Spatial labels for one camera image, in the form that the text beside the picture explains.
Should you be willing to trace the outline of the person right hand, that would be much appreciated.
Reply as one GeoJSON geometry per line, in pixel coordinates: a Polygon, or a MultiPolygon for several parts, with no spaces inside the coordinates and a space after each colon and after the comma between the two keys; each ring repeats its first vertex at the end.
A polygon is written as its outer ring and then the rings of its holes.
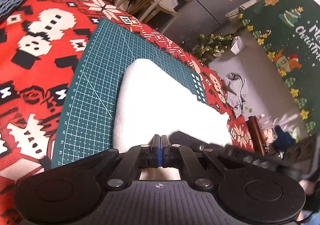
{"type": "Polygon", "coordinates": [[[306,195],[312,195],[317,189],[317,183],[310,182],[305,179],[299,181],[299,184],[303,188],[306,195]]]}

